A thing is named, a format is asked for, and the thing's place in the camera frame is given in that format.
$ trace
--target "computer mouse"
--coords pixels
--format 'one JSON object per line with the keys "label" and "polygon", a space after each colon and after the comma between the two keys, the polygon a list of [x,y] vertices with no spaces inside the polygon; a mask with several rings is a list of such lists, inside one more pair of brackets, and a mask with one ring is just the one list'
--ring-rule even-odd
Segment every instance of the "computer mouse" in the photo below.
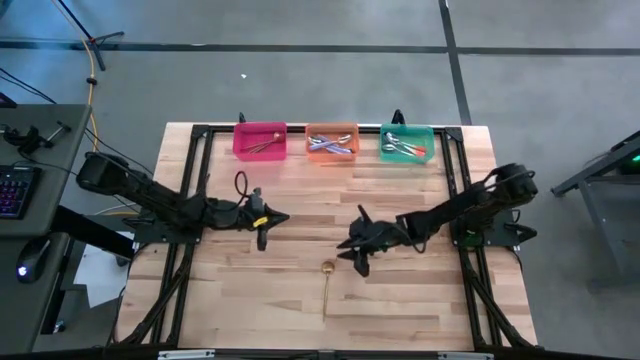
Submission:
{"label": "computer mouse", "polygon": [[50,245],[51,239],[48,236],[37,237],[27,242],[20,251],[16,264],[18,281],[30,284],[40,278],[49,255]]}

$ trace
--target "white paper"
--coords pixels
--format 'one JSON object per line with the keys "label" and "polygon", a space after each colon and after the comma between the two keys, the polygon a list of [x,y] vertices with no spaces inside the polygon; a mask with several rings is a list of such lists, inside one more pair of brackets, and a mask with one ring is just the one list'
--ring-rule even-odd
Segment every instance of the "white paper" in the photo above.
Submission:
{"label": "white paper", "polygon": [[[131,232],[118,234],[133,239]],[[116,257],[112,254],[87,245],[73,283],[86,285],[89,307],[95,307],[120,295],[127,284],[128,271],[129,266],[118,266]]]}

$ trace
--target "metal spoon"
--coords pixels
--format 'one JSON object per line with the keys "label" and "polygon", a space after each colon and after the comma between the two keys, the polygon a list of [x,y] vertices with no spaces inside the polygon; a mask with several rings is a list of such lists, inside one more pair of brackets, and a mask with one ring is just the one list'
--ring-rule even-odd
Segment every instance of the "metal spoon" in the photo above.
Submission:
{"label": "metal spoon", "polygon": [[384,151],[397,151],[397,152],[403,153],[405,155],[417,156],[416,154],[408,152],[408,151],[404,151],[404,150],[398,148],[397,146],[395,146],[393,144],[384,144],[384,145],[382,145],[382,150],[384,150]]}
{"label": "metal spoon", "polygon": [[249,150],[250,153],[257,153],[264,150],[267,146],[276,142],[280,142],[282,140],[284,140],[284,136],[282,136],[282,134],[280,134],[279,132],[275,132],[273,133],[273,139],[269,141],[261,142],[258,144],[253,144],[251,146],[247,146],[246,148],[242,149],[242,151]]}
{"label": "metal spoon", "polygon": [[409,144],[409,143],[406,143],[404,141],[401,141],[400,139],[398,139],[398,137],[396,137],[396,135],[394,135],[394,134],[392,134],[390,132],[384,133],[384,136],[385,136],[385,138],[387,138],[387,140],[390,143],[392,143],[394,145],[404,146],[409,151],[411,151],[414,155],[424,156],[427,153],[427,149],[424,146],[416,146],[416,145]]}
{"label": "metal spoon", "polygon": [[338,140],[323,141],[321,143],[312,144],[311,146],[309,146],[309,150],[314,151],[314,150],[322,149],[324,147],[327,147],[327,146],[330,146],[330,145],[334,145],[334,144],[342,145],[342,144],[348,143],[349,141],[351,141],[351,134],[340,136],[338,138]]}
{"label": "metal spoon", "polygon": [[[309,138],[309,143],[313,144],[321,144],[326,142],[326,140],[320,140],[317,138]],[[338,145],[329,145],[327,147],[325,147],[325,149],[327,149],[328,152],[330,153],[334,153],[334,154],[351,154],[353,153],[353,150],[351,149],[345,149],[343,147],[340,147]]]}
{"label": "metal spoon", "polygon": [[329,276],[336,270],[336,265],[332,261],[322,263],[322,273],[325,274],[324,280],[324,302],[322,303],[322,321],[327,318],[327,301],[329,300]]}

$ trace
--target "concrete floor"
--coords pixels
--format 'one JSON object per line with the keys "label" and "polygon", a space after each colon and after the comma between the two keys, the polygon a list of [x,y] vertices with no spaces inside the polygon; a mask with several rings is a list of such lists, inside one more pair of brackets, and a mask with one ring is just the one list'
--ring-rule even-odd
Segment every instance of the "concrete floor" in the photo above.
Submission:
{"label": "concrete floor", "polygon": [[[124,30],[127,42],[446,44],[437,0],[68,3],[95,35]],[[449,5],[458,46],[640,46],[635,0],[449,0]],[[42,0],[14,2],[0,19],[0,36],[75,39]],[[235,121],[243,111],[255,120],[382,123],[401,108],[411,123],[460,123],[446,54],[105,52],[104,57],[109,69],[97,74],[94,104],[100,136],[151,167],[168,121]],[[549,349],[640,354],[640,294],[587,291],[587,280],[612,271],[610,256],[579,194],[556,199],[546,191],[638,130],[639,60],[460,57],[471,119],[489,126],[498,162],[521,162],[537,172],[542,192],[523,209],[521,222],[539,235],[523,246],[522,260],[536,333]],[[4,49],[0,66],[58,102],[86,101],[84,52]],[[0,89],[18,102],[41,102],[6,83]],[[82,150],[88,149],[83,144]],[[63,202],[85,213],[116,205],[73,183]]]}

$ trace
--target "orange bin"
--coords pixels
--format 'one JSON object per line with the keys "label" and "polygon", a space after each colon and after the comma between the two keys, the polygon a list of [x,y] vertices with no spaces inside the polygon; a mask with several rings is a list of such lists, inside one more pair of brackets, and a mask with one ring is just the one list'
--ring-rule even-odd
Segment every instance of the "orange bin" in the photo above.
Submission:
{"label": "orange bin", "polygon": [[[317,162],[335,162],[335,161],[353,161],[356,159],[360,151],[360,137],[358,135],[358,124],[341,123],[341,124],[309,124],[305,128],[307,155],[311,161]],[[310,136],[324,136],[332,141],[338,140],[343,135],[351,135],[351,140],[345,144],[337,144],[342,148],[351,149],[351,154],[335,154],[326,148],[311,151],[309,149]]]}

